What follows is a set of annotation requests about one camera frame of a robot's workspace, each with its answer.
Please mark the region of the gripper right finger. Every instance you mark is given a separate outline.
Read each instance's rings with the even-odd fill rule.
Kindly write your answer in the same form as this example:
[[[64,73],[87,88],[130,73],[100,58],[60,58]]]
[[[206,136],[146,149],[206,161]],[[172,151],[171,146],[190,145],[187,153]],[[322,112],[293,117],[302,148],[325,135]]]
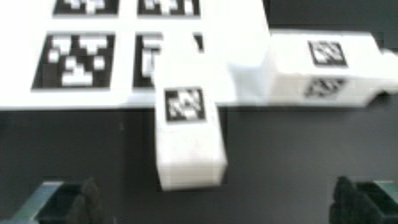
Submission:
[[[398,224],[398,181],[338,178],[329,224]]]

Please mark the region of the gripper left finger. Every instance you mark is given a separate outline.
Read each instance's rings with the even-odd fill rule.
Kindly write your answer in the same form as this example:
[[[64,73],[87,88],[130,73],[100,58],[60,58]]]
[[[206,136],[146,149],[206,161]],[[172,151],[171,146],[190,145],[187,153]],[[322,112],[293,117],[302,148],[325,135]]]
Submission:
[[[44,181],[7,224],[105,224],[96,179]]]

